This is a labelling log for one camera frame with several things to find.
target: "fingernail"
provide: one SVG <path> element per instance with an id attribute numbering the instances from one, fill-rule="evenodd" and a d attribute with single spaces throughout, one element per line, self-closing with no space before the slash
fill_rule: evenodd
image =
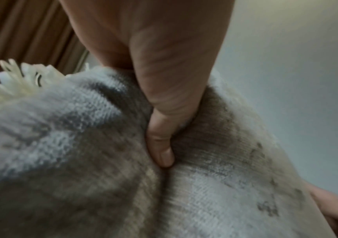
<path id="1" fill-rule="evenodd" d="M 174 163 L 174 154 L 171 148 L 161 153 L 161 163 L 163 167 L 170 167 Z"/>

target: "gray knit fabric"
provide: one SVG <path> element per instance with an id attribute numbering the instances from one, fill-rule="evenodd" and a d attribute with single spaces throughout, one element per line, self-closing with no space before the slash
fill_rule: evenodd
<path id="1" fill-rule="evenodd" d="M 133 73 L 107 68 L 0 107 L 0 237 L 335 237 L 220 79 L 173 138 L 170 169 L 146 150 L 151 111 Z"/>

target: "white wall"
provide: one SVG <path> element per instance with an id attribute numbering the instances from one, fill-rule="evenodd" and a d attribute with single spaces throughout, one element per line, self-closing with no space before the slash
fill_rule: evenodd
<path id="1" fill-rule="evenodd" d="M 216 69 L 300 175 L 338 193 L 338 0 L 237 0 Z"/>

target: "curtain fold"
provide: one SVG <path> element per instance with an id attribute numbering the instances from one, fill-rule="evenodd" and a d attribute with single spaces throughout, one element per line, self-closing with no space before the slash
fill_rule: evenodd
<path id="1" fill-rule="evenodd" d="M 57 0 L 0 0 L 0 60 L 51 64 L 68 74 L 84 51 Z"/>

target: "hand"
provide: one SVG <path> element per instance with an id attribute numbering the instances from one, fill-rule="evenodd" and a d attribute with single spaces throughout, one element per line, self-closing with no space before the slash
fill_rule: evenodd
<path id="1" fill-rule="evenodd" d="M 234 0 L 61 0 L 82 43 L 105 66 L 134 69 L 154 107 L 147 148 L 174 162 L 170 138 L 196 113 Z"/>
<path id="2" fill-rule="evenodd" d="M 310 195 L 338 237 L 338 195 L 305 183 Z"/>

